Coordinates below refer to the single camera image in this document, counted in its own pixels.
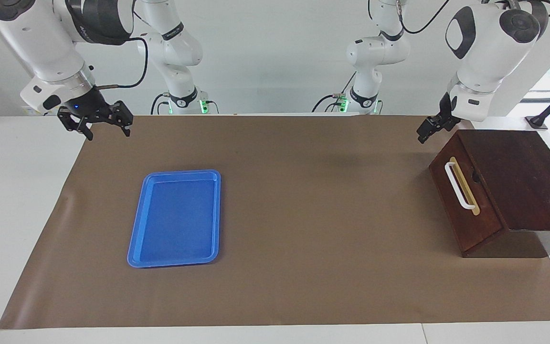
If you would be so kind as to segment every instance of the drawer handle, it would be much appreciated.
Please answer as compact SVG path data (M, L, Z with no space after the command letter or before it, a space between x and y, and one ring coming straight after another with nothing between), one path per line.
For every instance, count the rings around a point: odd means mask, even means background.
M462 174L462 170L460 168L460 165L458 165L458 162L455 157L452 157L448 163L445 164L445 172L447 173L447 177L449 177L449 182L451 183L451 186L454 188L455 195L458 198L458 201L460 202L460 205L464 209L471 210L472 213L477 216L481 213L478 204L476 204L476 200L474 198L474 194L472 194L472 191L466 182L464 178L464 174Z

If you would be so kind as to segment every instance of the brown table mat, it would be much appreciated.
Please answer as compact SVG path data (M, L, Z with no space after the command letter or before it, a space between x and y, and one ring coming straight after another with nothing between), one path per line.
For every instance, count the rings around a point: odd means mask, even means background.
M550 259L463 259L419 117L139 117L94 126L0 329L550 320ZM220 255L134 269L150 172L222 174Z

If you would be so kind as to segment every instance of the drawer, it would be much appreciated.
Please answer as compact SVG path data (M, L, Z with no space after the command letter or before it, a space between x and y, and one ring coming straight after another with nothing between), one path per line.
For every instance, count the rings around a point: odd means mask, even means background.
M430 172L463 257L504 228L457 135L432 161Z

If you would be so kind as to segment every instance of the white handle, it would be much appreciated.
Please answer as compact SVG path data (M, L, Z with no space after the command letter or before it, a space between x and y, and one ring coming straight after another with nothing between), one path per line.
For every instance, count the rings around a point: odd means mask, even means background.
M458 196L458 201L460 201L460 205L464 209L473 210L476 208L476 205L468 204L464 196L462 195L462 190L460 190L460 186L458 185L458 182L455 180L454 176L454 170L453 166L455 166L454 162L448 162L445 164L445 172L447 173L447 177L449 177L449 181L451 182L451 186L454 188L455 195Z

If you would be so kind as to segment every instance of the brown surface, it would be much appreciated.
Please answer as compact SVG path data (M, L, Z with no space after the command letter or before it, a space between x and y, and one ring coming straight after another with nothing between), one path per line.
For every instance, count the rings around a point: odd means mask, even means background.
M463 209L444 164L458 159L481 214ZM465 257L550 254L550 149L534 131L459 130L430 165Z
M0 329L550 320L549 259L463 259L422 118L136 118L94 126ZM222 174L220 256L126 262L149 172Z

